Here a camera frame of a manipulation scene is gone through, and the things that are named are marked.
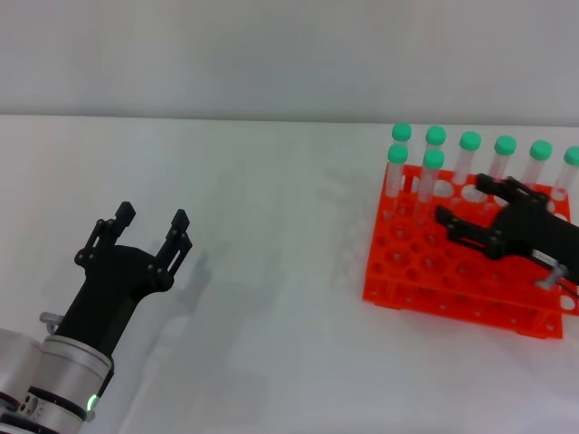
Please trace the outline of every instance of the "clear plastic tube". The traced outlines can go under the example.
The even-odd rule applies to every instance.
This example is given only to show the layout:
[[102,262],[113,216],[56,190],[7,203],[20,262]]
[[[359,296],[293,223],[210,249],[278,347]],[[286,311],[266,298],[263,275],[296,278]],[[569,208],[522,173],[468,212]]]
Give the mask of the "clear plastic tube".
[[443,164],[444,153],[441,150],[429,150],[424,154],[414,212],[414,219],[417,224],[423,224],[428,217],[429,202],[432,198],[434,185],[438,180],[439,170]]
[[554,201],[563,201],[564,198],[568,195],[569,189],[571,188],[571,184],[577,175],[577,170],[579,167],[574,165],[569,165],[565,163],[557,180],[555,182],[555,186],[551,191],[551,198]]
[[501,136],[495,143],[495,156],[490,164],[489,176],[501,179],[505,174],[508,159],[515,153],[517,141],[511,136]]
[[429,169],[422,167],[420,182],[418,183],[418,193],[416,202],[415,222],[424,224],[428,217],[429,202],[432,198],[434,185],[438,180],[438,169]]
[[411,139],[408,139],[405,142],[403,142],[401,140],[393,140],[392,141],[393,145],[401,145],[401,146],[409,146],[411,143],[412,143]]
[[467,182],[467,176],[470,173],[473,157],[474,152],[467,151],[466,149],[462,148],[460,149],[459,159],[456,162],[456,167],[454,168],[454,176],[452,177],[453,184],[464,185]]
[[386,180],[384,195],[384,219],[391,220],[396,211],[397,198],[402,187],[404,163],[408,159],[408,148],[404,145],[392,145],[388,149],[388,165],[386,166]]
[[545,161],[535,160],[532,156],[529,157],[527,168],[521,177],[521,183],[529,186],[530,188],[535,188],[536,181],[539,179],[539,175],[541,175],[541,171],[543,170],[543,166],[545,165]]
[[386,167],[386,187],[384,189],[386,196],[391,198],[398,197],[402,187],[403,169],[404,164],[398,165],[391,161],[388,162]]
[[501,179],[505,174],[505,169],[507,168],[509,156],[502,156],[501,154],[495,154],[490,164],[489,176],[496,179]]
[[541,175],[545,161],[553,153],[553,146],[546,140],[537,140],[528,151],[528,163],[525,172],[521,177],[521,183],[535,188],[536,181]]
[[434,185],[438,180],[438,172],[438,169],[429,169],[425,166],[422,168],[418,183],[418,202],[428,203],[431,201]]

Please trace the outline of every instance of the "green led light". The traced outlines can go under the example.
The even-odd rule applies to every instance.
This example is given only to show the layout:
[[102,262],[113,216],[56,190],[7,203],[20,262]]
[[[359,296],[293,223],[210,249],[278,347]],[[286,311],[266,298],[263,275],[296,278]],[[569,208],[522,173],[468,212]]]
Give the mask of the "green led light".
[[87,411],[92,411],[94,406],[97,404],[97,400],[99,397],[97,395],[92,395],[89,399],[89,403],[87,404]]

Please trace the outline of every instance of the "test tube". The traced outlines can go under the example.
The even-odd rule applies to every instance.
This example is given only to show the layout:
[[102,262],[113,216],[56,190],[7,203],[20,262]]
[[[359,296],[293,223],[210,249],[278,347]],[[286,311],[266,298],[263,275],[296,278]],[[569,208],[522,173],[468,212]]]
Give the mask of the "test tube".
[[521,177],[521,183],[530,188],[535,188],[536,180],[539,179],[545,161],[549,159],[552,152],[553,147],[549,142],[546,142],[545,140],[537,140],[528,152],[529,158],[527,168]]
[[386,203],[384,218],[391,220],[396,211],[396,199],[402,187],[404,163],[408,159],[408,148],[404,145],[391,145],[388,149],[388,165],[386,166],[386,185],[384,194],[390,199]]
[[480,147],[480,134],[474,131],[467,131],[460,137],[459,159],[456,162],[452,183],[455,185],[464,185],[467,182],[467,176],[472,166],[472,157]]
[[413,128],[410,124],[394,124],[392,127],[392,139],[394,145],[408,146],[410,137],[413,134]]
[[438,180],[438,172],[443,164],[444,153],[440,149],[429,149],[424,153],[414,215],[418,224],[423,224],[426,221],[434,185]]
[[563,201],[569,193],[569,189],[579,168],[579,146],[567,148],[564,160],[565,162],[561,168],[561,172],[559,172],[555,186],[551,190],[551,198],[554,201]]
[[501,136],[495,143],[495,156],[489,169],[489,176],[501,179],[507,168],[508,158],[515,153],[517,141],[511,136]]
[[440,149],[445,140],[446,130],[439,125],[433,125],[426,131],[426,150]]

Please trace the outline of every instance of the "rack hole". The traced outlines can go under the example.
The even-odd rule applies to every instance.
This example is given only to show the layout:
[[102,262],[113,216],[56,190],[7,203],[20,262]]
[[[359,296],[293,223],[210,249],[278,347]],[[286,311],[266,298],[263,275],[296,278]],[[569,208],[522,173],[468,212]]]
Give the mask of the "rack hole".
[[405,268],[410,264],[410,253],[407,250],[394,248],[390,249],[385,254],[385,259],[388,265],[394,268]]
[[433,194],[436,197],[451,197],[454,194],[454,187],[448,181],[439,179],[436,181],[436,184],[434,184]]
[[487,195],[477,190],[473,184],[465,185],[460,191],[460,195],[465,201],[472,203],[483,203],[487,200]]
[[422,257],[421,266],[430,274],[442,274],[446,271],[446,261],[438,255],[427,255]]
[[390,233],[397,240],[409,240],[413,236],[413,231],[409,224],[397,223],[390,228]]
[[575,302],[569,296],[561,296],[561,308],[563,310],[573,310],[575,309]]
[[436,246],[441,242],[441,237],[439,235],[437,235],[436,233],[432,233],[432,232],[428,232],[428,233],[424,234],[424,239],[431,246]]
[[402,200],[399,202],[398,206],[396,207],[396,211],[402,215],[403,217],[407,217],[412,215],[413,213],[413,203],[408,200]]

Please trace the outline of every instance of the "green cap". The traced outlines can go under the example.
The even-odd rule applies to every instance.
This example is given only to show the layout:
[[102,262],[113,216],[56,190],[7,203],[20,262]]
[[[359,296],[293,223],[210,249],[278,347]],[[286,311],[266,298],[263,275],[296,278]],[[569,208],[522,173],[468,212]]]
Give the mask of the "green cap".
[[433,125],[426,131],[426,143],[440,146],[446,140],[446,130],[438,125]]
[[394,124],[392,127],[392,138],[399,142],[407,142],[413,134],[410,124]]
[[570,146],[565,152],[565,162],[568,165],[579,167],[579,146]]
[[440,169],[444,164],[444,153],[440,149],[429,149],[424,153],[422,163],[429,169]]
[[517,141],[511,136],[501,136],[495,143],[495,151],[500,156],[512,156],[517,149]]
[[476,151],[480,147],[480,134],[474,131],[462,133],[460,147],[470,152]]
[[404,145],[391,145],[388,149],[388,161],[396,165],[406,163],[408,159],[408,148]]
[[545,140],[537,140],[532,146],[528,153],[535,158],[535,160],[546,161],[551,156],[553,152],[553,147],[551,144]]

